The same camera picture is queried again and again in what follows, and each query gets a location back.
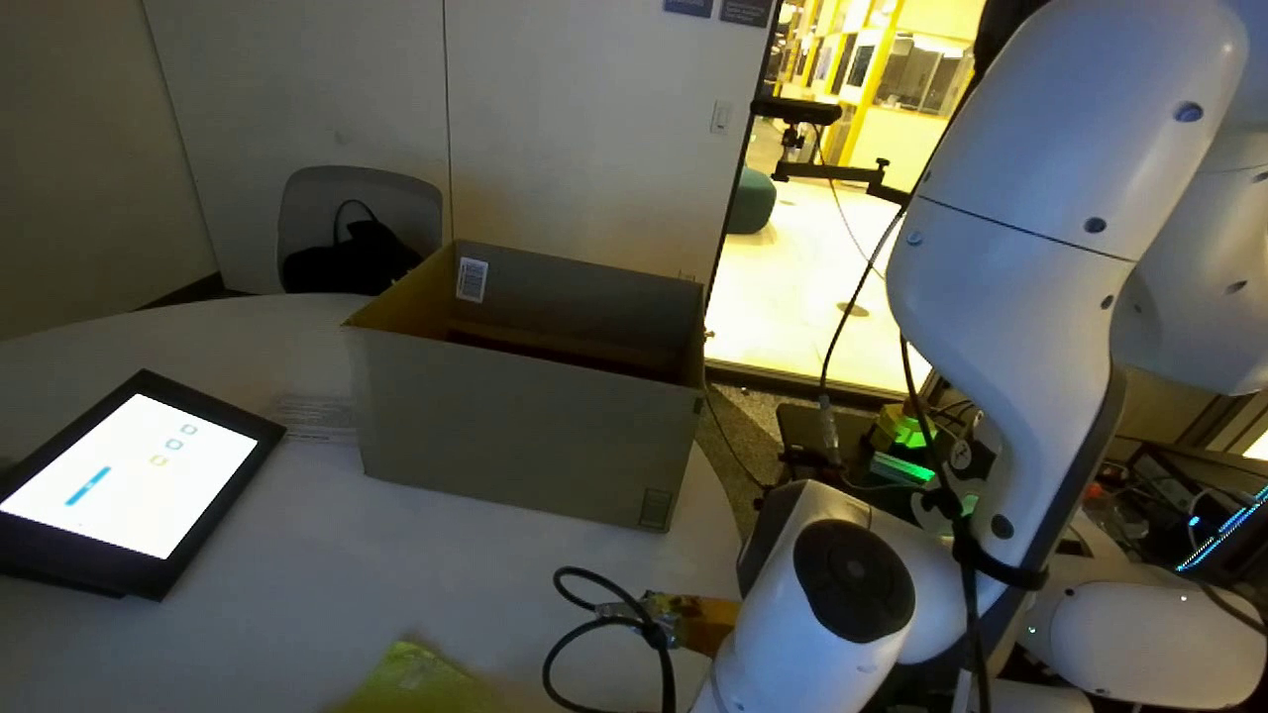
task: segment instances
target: tablet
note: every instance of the tablet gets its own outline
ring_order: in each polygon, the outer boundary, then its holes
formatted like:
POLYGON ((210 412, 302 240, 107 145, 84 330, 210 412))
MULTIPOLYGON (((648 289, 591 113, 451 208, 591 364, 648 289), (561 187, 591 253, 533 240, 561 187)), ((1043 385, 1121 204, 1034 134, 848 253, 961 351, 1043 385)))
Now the tablet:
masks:
POLYGON ((281 426, 140 372, 10 466, 0 569, 163 598, 281 426))

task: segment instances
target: floor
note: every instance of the floor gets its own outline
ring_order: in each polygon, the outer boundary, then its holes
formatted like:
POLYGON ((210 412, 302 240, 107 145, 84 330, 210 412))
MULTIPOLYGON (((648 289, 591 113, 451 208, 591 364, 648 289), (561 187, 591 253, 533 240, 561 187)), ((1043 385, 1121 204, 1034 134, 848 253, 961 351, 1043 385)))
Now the floor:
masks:
MULTIPOLYGON (((758 121, 745 162, 768 169, 779 154, 778 134, 778 121, 758 121)), ((725 237, 705 313, 705 360, 730 372, 816 385, 841 307, 890 219, 890 203, 854 187, 832 187, 824 177, 778 182, 768 226, 725 237)), ((841 393, 902 393, 898 330, 887 313, 882 266, 887 249, 841 331, 828 368, 828 385, 841 393)))

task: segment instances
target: chair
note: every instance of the chair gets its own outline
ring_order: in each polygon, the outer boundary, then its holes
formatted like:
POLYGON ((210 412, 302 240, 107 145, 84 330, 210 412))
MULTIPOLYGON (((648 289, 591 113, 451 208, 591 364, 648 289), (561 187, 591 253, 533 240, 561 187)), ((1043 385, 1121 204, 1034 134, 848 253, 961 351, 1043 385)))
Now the chair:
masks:
POLYGON ((331 247, 347 223, 364 223, 368 204, 410 253, 428 259, 445 240, 438 189, 368 166, 306 166, 284 177, 278 214, 278 268, 284 259, 331 247))

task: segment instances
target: yellow object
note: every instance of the yellow object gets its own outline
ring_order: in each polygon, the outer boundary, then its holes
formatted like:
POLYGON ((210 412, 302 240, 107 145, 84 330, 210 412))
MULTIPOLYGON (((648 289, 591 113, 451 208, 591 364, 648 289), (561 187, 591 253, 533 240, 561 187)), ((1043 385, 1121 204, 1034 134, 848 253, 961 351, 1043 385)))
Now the yellow object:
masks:
POLYGON ((392 641, 335 713, 495 713, 491 693, 455 660, 421 641, 392 641))

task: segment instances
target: white wall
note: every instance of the white wall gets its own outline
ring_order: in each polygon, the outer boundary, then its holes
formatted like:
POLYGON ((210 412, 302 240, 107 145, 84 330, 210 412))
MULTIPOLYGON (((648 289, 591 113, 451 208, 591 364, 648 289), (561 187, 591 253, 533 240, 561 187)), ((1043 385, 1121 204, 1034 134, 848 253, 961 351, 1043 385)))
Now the white wall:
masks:
POLYGON ((759 29, 660 0, 451 0, 446 46, 455 237, 713 276, 759 29))
POLYGON ((438 0, 141 0, 216 266, 278 289, 297 166, 446 182, 438 0))
POLYGON ((210 272, 140 0, 4 0, 0 335, 210 272))

